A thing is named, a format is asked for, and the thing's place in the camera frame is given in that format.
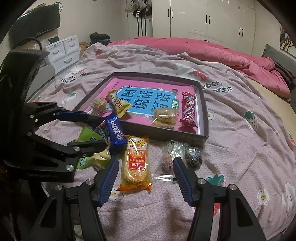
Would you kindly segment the yellow pastry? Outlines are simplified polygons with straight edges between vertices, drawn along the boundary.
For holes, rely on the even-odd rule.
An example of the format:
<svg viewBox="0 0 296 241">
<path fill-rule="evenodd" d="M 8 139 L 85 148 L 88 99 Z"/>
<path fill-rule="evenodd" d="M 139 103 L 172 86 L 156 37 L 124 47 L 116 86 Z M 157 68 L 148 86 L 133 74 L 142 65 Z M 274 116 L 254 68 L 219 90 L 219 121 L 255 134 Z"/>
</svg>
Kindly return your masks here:
<svg viewBox="0 0 296 241">
<path fill-rule="evenodd" d="M 104 151 L 100 153 L 95 153 L 91 157 L 91 163 L 92 166 L 97 170 L 103 170 L 105 169 L 108 162 L 111 160 L 111 154 L 108 149 L 105 149 Z"/>
</svg>

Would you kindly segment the green snack pack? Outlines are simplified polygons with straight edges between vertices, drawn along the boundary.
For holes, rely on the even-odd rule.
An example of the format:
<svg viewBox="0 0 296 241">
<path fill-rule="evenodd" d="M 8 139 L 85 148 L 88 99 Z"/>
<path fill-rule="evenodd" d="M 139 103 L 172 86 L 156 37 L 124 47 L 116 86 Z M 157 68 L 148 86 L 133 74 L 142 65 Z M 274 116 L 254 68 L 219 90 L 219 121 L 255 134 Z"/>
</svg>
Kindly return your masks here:
<svg viewBox="0 0 296 241">
<path fill-rule="evenodd" d="M 78 139 L 74 141 L 74 144 L 76 143 L 78 143 L 78 147 L 82 148 L 82 156 L 77 163 L 78 170 L 93 167 L 91 157 L 95 153 L 100 153 L 105 149 L 108 149 L 107 143 L 102 137 L 87 127 L 82 129 Z"/>
</svg>

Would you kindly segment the orange rice cracker pack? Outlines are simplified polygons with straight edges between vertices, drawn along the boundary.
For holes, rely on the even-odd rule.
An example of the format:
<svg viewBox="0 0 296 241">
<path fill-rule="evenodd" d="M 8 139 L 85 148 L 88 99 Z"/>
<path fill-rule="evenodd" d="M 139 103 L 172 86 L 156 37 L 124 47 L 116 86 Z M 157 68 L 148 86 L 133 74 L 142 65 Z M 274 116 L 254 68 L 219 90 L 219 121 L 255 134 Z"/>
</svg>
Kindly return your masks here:
<svg viewBox="0 0 296 241">
<path fill-rule="evenodd" d="M 127 145 L 122 159 L 118 191 L 151 192 L 152 175 L 149 165 L 149 137 L 127 135 Z"/>
</svg>

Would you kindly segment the dark round snack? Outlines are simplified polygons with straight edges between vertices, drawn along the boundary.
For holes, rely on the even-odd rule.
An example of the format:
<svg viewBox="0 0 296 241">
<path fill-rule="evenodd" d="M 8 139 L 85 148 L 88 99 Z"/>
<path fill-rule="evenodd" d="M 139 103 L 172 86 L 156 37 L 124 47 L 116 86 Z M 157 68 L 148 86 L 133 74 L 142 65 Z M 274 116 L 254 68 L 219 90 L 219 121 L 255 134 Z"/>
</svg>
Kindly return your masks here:
<svg viewBox="0 0 296 241">
<path fill-rule="evenodd" d="M 185 159 L 189 167 L 198 170 L 200 169 L 203 159 L 201 151 L 196 147 L 189 147 L 185 151 Z"/>
</svg>

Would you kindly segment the blue Oreo pack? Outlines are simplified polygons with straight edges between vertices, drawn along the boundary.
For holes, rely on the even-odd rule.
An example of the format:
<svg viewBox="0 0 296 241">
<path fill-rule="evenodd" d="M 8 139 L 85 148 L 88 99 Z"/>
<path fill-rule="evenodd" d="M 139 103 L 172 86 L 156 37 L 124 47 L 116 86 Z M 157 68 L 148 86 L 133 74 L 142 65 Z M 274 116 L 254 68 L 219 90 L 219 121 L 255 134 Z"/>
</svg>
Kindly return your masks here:
<svg viewBox="0 0 296 241">
<path fill-rule="evenodd" d="M 92 130 L 107 143 L 112 155 L 120 153 L 127 145 L 127 138 L 115 112 L 108 115 L 102 123 L 93 126 Z"/>
</svg>

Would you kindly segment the clear candy pack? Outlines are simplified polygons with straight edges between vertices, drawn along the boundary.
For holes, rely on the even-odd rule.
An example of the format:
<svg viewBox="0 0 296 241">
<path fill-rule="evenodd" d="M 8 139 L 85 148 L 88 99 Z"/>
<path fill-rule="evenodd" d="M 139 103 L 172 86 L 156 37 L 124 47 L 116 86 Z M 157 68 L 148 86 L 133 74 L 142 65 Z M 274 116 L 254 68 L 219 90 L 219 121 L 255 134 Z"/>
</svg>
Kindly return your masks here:
<svg viewBox="0 0 296 241">
<path fill-rule="evenodd" d="M 173 161 L 176 157 L 180 157 L 186 168 L 188 168 L 186 151 L 189 147 L 189 144 L 175 140 L 166 142 L 162 149 L 162 156 L 158 167 L 152 174 L 152 179 L 170 183 L 176 182 L 177 179 L 173 170 Z"/>
</svg>

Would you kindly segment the small clear cookie pack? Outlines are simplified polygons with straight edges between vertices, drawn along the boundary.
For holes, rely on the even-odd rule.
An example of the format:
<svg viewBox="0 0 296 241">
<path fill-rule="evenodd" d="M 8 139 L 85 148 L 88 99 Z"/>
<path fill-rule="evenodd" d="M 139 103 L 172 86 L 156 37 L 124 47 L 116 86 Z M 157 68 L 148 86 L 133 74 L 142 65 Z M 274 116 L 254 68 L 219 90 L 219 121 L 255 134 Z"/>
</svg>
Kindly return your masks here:
<svg viewBox="0 0 296 241">
<path fill-rule="evenodd" d="M 90 106 L 92 109 L 92 113 L 94 115 L 98 115 L 103 113 L 107 109 L 107 102 L 102 98 L 97 98 L 90 103 Z"/>
</svg>

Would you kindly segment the yellow snack bar pack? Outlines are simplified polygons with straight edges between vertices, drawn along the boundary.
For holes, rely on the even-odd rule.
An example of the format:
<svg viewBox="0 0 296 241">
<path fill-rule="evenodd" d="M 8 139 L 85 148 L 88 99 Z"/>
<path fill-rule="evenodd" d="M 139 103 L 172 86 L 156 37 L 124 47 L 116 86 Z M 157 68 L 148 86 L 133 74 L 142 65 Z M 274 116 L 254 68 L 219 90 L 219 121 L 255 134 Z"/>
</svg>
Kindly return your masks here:
<svg viewBox="0 0 296 241">
<path fill-rule="evenodd" d="M 132 108 L 131 103 L 128 103 L 119 99 L 117 95 L 117 90 L 115 88 L 107 92 L 105 99 L 113 105 L 118 118 L 122 118 L 125 115 L 125 113 L 130 108 Z"/>
</svg>

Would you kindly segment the clear biscuit pack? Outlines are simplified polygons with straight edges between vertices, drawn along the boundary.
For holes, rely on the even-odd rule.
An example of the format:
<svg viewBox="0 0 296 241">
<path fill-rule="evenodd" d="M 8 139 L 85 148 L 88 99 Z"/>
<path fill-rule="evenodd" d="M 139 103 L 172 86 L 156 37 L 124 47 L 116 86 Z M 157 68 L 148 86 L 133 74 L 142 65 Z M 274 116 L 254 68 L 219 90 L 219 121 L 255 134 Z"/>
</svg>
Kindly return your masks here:
<svg viewBox="0 0 296 241">
<path fill-rule="evenodd" d="M 176 125 L 179 111 L 176 108 L 156 108 L 153 110 L 151 125 L 162 128 L 173 128 Z"/>
</svg>

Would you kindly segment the red long snack pack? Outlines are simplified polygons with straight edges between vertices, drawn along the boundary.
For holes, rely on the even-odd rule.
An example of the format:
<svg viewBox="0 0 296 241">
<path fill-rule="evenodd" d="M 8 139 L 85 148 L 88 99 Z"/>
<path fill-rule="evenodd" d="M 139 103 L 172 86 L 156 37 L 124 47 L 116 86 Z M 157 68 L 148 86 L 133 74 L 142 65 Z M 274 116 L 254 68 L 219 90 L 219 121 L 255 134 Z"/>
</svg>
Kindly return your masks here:
<svg viewBox="0 0 296 241">
<path fill-rule="evenodd" d="M 198 127 L 196 121 L 196 96 L 182 92 L 182 116 L 180 122 L 185 126 Z"/>
</svg>

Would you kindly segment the pink quilt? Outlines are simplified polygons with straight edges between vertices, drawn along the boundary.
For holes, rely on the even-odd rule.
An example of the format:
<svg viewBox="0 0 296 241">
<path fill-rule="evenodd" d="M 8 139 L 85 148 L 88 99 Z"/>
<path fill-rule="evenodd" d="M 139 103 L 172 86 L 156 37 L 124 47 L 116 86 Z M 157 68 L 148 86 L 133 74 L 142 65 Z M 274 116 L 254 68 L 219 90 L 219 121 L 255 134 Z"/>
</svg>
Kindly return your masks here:
<svg viewBox="0 0 296 241">
<path fill-rule="evenodd" d="M 190 57 L 202 61 L 222 63 L 246 74 L 250 79 L 258 82 L 277 96 L 291 97 L 288 84 L 276 71 L 275 63 L 269 57 L 255 57 L 211 42 L 188 38 L 136 37 L 108 44 L 108 46 L 114 45 L 144 45 L 159 49 L 170 55 L 187 53 Z"/>
</svg>

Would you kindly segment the dark striped pillow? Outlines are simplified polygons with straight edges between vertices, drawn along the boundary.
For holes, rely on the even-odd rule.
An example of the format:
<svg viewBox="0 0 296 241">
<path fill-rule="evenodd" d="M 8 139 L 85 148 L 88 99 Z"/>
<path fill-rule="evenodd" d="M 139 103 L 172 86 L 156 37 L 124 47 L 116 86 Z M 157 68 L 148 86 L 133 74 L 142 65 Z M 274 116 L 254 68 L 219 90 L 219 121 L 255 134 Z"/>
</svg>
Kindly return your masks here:
<svg viewBox="0 0 296 241">
<path fill-rule="evenodd" d="M 280 63 L 274 61 L 274 64 L 275 64 L 274 69 L 282 76 L 287 86 L 290 86 L 294 82 L 295 76 L 289 70 L 281 66 Z"/>
</svg>

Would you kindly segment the hanging bags and hats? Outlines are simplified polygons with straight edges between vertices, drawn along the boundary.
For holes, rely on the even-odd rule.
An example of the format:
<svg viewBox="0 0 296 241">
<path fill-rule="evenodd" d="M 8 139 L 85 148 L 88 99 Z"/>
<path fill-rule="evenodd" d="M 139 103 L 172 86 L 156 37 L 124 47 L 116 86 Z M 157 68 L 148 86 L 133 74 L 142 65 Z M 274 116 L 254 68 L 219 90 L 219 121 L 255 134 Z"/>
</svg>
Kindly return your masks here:
<svg viewBox="0 0 296 241">
<path fill-rule="evenodd" d="M 126 1 L 125 11 L 132 13 L 136 18 L 152 15 L 152 1 L 134 0 Z"/>
</svg>

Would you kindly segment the white wardrobe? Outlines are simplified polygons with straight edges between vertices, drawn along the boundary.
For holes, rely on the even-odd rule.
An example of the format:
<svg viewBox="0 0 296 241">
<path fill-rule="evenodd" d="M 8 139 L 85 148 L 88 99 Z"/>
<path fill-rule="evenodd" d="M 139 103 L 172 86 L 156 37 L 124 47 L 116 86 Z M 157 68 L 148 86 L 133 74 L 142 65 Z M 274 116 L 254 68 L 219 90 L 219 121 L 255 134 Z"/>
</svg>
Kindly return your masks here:
<svg viewBox="0 0 296 241">
<path fill-rule="evenodd" d="M 255 35 L 253 1 L 152 1 L 152 36 L 180 37 L 251 54 Z"/>
</svg>

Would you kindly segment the black wall television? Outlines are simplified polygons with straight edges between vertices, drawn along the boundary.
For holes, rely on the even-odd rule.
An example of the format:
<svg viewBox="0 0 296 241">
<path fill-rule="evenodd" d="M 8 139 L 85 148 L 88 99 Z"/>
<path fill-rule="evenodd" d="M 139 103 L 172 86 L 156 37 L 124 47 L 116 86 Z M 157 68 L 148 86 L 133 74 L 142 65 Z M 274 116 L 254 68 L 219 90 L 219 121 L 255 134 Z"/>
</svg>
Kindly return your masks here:
<svg viewBox="0 0 296 241">
<path fill-rule="evenodd" d="M 9 30 L 10 47 L 60 27 L 60 4 L 42 6 L 20 16 Z"/>
</svg>

